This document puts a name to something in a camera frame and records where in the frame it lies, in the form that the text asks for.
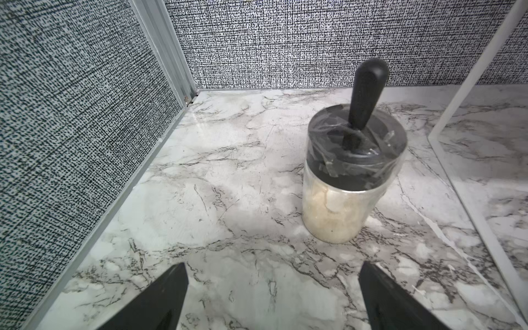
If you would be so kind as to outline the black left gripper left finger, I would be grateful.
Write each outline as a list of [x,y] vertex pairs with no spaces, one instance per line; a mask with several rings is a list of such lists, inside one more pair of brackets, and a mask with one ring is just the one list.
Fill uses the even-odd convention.
[[184,263],[172,265],[100,329],[176,329],[188,289]]

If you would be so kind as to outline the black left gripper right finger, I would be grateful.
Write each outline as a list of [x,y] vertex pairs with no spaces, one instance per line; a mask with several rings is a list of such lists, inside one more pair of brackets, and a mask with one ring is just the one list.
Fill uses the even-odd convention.
[[378,266],[365,261],[358,281],[372,329],[449,330]]

